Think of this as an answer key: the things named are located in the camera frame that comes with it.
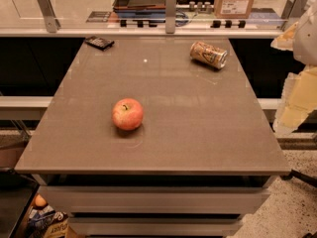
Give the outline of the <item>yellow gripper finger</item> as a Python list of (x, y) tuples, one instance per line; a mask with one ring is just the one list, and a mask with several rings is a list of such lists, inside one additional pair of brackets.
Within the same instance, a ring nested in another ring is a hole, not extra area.
[(290, 72), (284, 82), (273, 130), (288, 135), (317, 109), (317, 67), (307, 65), (299, 74)]
[(276, 37), (270, 44), (274, 49), (281, 51), (293, 51), (293, 40), (298, 23), (292, 24), (283, 34)]

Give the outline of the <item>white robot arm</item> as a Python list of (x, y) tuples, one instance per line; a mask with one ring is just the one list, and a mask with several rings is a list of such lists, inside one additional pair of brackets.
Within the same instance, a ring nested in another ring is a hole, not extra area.
[(293, 57), (305, 65), (298, 74), (288, 74), (275, 112), (273, 130), (286, 135), (297, 130), (317, 109), (317, 2), (270, 46), (292, 51)]

